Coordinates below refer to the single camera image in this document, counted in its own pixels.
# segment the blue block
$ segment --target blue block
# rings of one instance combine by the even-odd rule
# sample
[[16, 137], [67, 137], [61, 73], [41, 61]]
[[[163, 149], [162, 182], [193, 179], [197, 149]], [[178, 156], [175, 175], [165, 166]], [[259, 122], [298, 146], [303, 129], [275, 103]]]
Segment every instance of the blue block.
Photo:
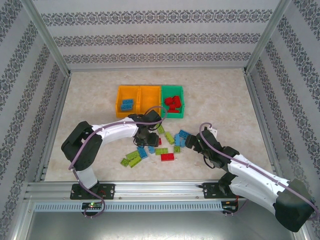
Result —
[[123, 99], [122, 100], [122, 104], [134, 104], [134, 100], [133, 99]]
[[181, 142], [180, 142], [180, 147], [184, 148], [185, 146], [186, 146], [186, 140], [182, 139]]
[[180, 135], [179, 134], [174, 135], [174, 145], [180, 146]]
[[121, 111], [130, 111], [132, 110], [133, 105], [131, 103], [129, 104], [121, 104]]
[[150, 154], [154, 154], [156, 152], [156, 149], [153, 146], [148, 146], [148, 149]]
[[188, 132], [186, 132], [186, 131], [180, 130], [179, 135], [180, 135], [180, 137], [182, 137], [183, 139], [187, 139], [187, 137], [188, 137], [189, 135], [191, 135], [191, 134], [188, 133]]
[[146, 157], [148, 157], [146, 150], [143, 147], [138, 146], [137, 149], [141, 159], [145, 159]]

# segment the beige floor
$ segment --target beige floor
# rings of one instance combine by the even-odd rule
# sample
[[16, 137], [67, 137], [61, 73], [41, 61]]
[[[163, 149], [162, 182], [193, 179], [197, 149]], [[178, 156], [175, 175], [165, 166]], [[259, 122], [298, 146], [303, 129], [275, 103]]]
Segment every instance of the beige floor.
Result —
[[[211, 122], [218, 129], [217, 139], [231, 146], [260, 167], [271, 170], [266, 148], [240, 69], [219, 70], [144, 70], [73, 73], [62, 117], [54, 142], [46, 181], [74, 181], [68, 171], [69, 161], [60, 147], [81, 121], [107, 124], [118, 120], [115, 102], [119, 85], [182, 85], [184, 118], [168, 118], [163, 127], [172, 135], [180, 129], [196, 134], [199, 125]], [[162, 147], [173, 147], [163, 135]], [[196, 180], [219, 179], [225, 172], [210, 169], [200, 154], [182, 148], [174, 161], [161, 162], [160, 156], [149, 155], [134, 168], [120, 161], [135, 151], [132, 138], [121, 139], [100, 149], [93, 169], [101, 181], [107, 180]]]

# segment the red lego brick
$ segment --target red lego brick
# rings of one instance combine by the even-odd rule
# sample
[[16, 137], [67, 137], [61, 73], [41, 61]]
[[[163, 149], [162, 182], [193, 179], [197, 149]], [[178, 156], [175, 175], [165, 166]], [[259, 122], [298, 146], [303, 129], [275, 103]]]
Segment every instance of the red lego brick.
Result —
[[180, 101], [180, 97], [179, 96], [174, 96], [173, 97], [173, 102], [174, 102], [174, 105], [175, 105], [175, 107], [177, 109], [181, 108], [181, 101]]
[[172, 97], [167, 97], [165, 100], [164, 100], [164, 104], [169, 106], [170, 104], [173, 104], [174, 103], [174, 99]]
[[173, 161], [175, 160], [175, 155], [173, 153], [161, 154], [161, 162]]
[[175, 104], [170, 104], [169, 108], [170, 108], [170, 110], [176, 110], [176, 105]]

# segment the green bin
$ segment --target green bin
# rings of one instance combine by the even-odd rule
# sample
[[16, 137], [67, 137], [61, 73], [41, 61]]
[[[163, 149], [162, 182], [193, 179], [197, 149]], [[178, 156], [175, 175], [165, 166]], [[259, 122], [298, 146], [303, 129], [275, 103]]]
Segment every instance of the green bin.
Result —
[[[185, 111], [185, 100], [184, 100], [184, 89], [182, 86], [175, 86], [175, 85], [162, 85], [161, 86], [161, 104], [167, 110], [169, 110], [169, 106], [165, 105], [165, 99], [169, 97], [179, 96], [181, 101], [181, 107], [176, 108], [179, 110], [179, 113], [172, 113], [169, 112], [167, 118], [171, 119], [182, 119], [184, 117]], [[161, 117], [165, 116], [165, 111], [161, 110]]]

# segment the green lego brick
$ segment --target green lego brick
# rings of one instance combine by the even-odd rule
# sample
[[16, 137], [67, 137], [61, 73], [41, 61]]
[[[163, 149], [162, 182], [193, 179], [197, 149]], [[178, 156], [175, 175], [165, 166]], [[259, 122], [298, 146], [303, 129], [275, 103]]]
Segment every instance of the green lego brick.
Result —
[[180, 146], [174, 146], [173, 147], [173, 153], [174, 154], [179, 154], [180, 153]]
[[159, 128], [157, 130], [158, 130], [158, 134], [164, 134], [165, 133], [164, 127], [162, 125], [159, 126]]
[[172, 135], [170, 134], [170, 132], [166, 132], [165, 134], [165, 138], [168, 140], [168, 142], [172, 145], [175, 143], [174, 138], [172, 137]]
[[124, 158], [124, 159], [122, 159], [122, 161], [120, 162], [120, 164], [121, 164], [122, 166], [124, 166], [124, 167], [127, 167], [128, 164], [129, 164], [129, 160]]
[[141, 157], [137, 156], [129, 162], [129, 166], [133, 168], [135, 165], [141, 162]]
[[126, 159], [128, 159], [129, 161], [132, 160], [132, 159], [135, 159], [136, 157], [139, 157], [139, 152], [138, 150], [137, 151], [133, 151], [131, 153], [128, 153], [126, 156]]
[[167, 154], [169, 151], [168, 151], [168, 148], [156, 148], [155, 149], [155, 155], [161, 155], [161, 154]]

